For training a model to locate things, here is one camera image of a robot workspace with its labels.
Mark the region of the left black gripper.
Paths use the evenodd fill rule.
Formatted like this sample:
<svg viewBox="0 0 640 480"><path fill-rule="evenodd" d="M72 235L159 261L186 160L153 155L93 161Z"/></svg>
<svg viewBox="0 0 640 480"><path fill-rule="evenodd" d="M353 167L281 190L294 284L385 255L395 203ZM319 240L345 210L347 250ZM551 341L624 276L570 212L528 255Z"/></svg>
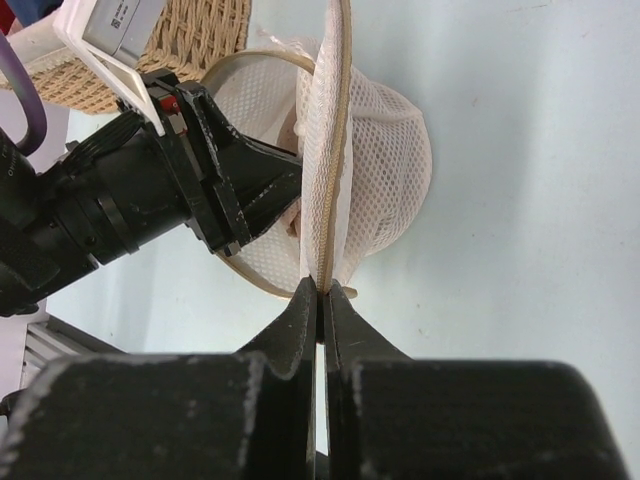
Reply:
<svg viewBox="0 0 640 480"><path fill-rule="evenodd" d="M242 134L203 85L163 70L143 82L164 134L124 108L43 173L2 139L3 316L180 225L234 252L300 198L301 159Z"/></svg>

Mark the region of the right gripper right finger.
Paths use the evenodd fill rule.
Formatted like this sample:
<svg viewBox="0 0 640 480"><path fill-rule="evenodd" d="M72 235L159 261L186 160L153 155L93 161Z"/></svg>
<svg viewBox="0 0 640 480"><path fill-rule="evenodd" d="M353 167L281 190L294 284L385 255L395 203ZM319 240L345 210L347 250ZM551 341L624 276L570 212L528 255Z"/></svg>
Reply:
<svg viewBox="0 0 640 480"><path fill-rule="evenodd" d="M591 385L540 360L413 359L323 297L334 479L625 479Z"/></svg>

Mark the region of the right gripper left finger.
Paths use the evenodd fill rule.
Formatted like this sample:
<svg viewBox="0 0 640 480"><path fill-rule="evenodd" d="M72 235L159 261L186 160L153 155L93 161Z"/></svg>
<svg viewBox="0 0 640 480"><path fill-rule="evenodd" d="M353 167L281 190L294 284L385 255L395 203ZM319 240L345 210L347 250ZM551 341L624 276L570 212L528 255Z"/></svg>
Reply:
<svg viewBox="0 0 640 480"><path fill-rule="evenodd" d="M75 355L22 391L5 479L311 479L317 292L231 354Z"/></svg>

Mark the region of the white mesh laundry bag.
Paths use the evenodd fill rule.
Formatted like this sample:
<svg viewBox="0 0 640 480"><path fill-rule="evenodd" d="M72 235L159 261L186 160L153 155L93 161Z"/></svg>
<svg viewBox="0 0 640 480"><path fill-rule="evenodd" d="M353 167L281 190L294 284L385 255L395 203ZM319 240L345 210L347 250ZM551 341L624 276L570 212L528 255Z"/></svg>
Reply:
<svg viewBox="0 0 640 480"><path fill-rule="evenodd" d="M327 5L324 35L269 37L218 60L203 84L241 133L294 152L302 193L225 262L288 298L304 277L348 286L362 261L393 244L424 203L432 174L422 111L352 62L352 9Z"/></svg>

